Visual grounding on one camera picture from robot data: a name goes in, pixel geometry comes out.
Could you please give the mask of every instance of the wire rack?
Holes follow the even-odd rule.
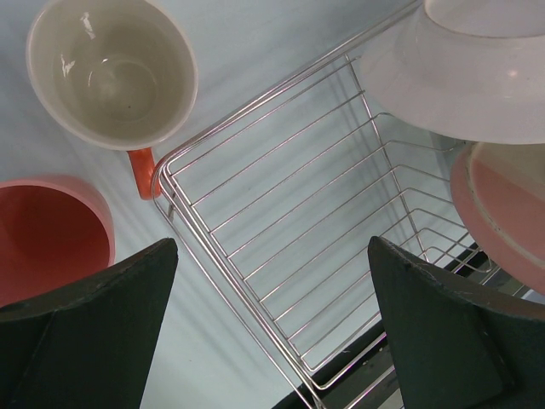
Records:
[[[464,143],[383,112],[360,83],[365,42],[419,3],[195,136],[155,173],[159,210],[308,407],[325,408],[319,391],[385,337],[327,382],[314,380],[381,318],[367,261],[371,236],[442,267],[454,261],[455,271],[479,251],[450,199],[450,166]],[[469,257],[458,259],[464,251]],[[489,279],[495,271],[491,264],[481,273]]]

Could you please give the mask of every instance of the pink bowl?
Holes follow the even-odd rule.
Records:
[[[543,148],[472,145],[457,158],[450,189],[477,244],[515,279],[545,294]]]
[[[71,176],[0,182],[0,308],[113,264],[112,215]]]

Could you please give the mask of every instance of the mug handle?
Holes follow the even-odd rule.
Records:
[[[152,192],[152,177],[155,161],[150,147],[138,151],[128,151],[130,164],[135,174],[136,186],[141,199],[151,200],[161,195],[161,187],[157,183]]]

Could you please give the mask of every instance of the white table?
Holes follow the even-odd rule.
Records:
[[[163,0],[185,29],[199,67],[199,94],[184,140],[300,65],[313,60],[403,0]],[[79,176],[111,207],[117,260],[172,232],[141,201],[125,153],[90,146],[60,128],[34,95],[26,33],[44,0],[0,2],[0,180],[38,174]],[[182,257],[164,318],[144,408],[269,408],[290,386]]]

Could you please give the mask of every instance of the cup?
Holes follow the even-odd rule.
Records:
[[[111,266],[114,243],[108,205],[87,182],[0,182],[0,308]]]
[[[187,120],[198,73],[186,36],[147,0],[52,0],[32,24],[26,64],[38,99],[65,129],[128,151],[143,199],[151,147]]]

